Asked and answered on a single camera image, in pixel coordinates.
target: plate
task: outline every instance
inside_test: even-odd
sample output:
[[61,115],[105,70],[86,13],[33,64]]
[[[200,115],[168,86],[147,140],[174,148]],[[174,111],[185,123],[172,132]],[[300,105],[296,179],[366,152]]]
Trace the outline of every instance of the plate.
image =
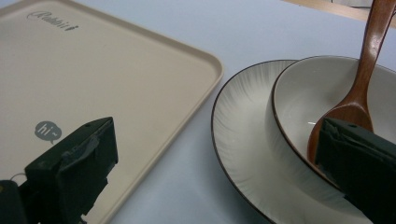
[[221,89],[212,111],[219,162],[242,196],[274,223],[364,224],[362,213],[334,210],[301,191],[280,171],[265,141],[264,117],[276,77],[295,61],[250,66]]

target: white bowl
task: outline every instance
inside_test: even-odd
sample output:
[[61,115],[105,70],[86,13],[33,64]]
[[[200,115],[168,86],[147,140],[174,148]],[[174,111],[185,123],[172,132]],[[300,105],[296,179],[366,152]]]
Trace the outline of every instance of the white bowl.
[[[334,209],[349,211],[344,194],[306,156],[315,123],[347,94],[358,60],[323,56],[301,60],[277,78],[267,105],[267,141],[282,174],[302,191]],[[396,73],[377,66],[368,91],[375,133],[396,142]]]

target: printed logo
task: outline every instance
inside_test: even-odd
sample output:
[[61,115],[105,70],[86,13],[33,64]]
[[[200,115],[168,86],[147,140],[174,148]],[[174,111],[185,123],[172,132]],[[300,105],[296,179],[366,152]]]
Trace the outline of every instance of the printed logo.
[[41,121],[35,126],[35,136],[44,141],[53,141],[59,139],[62,130],[51,121]]
[[46,21],[47,23],[65,31],[71,31],[78,28],[77,25],[72,25],[68,21],[53,16],[52,13],[48,11],[32,12],[27,15],[26,19],[30,21]]

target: white tabletop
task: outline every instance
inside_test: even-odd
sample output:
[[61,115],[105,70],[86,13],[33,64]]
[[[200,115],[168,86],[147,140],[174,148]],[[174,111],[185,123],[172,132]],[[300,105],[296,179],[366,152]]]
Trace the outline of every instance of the white tabletop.
[[[0,0],[4,7],[15,0]],[[359,58],[365,23],[279,0],[77,0],[216,55],[224,79],[111,223],[268,223],[221,170],[211,110],[220,87],[255,63],[316,55]],[[396,70],[396,31],[378,63]]]

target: tray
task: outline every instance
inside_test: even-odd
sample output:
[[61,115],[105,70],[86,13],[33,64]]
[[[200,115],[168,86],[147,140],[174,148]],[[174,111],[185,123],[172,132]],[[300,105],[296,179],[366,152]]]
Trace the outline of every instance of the tray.
[[0,52],[0,179],[114,118],[120,161],[89,223],[110,220],[222,77],[211,54],[69,1],[2,8]]

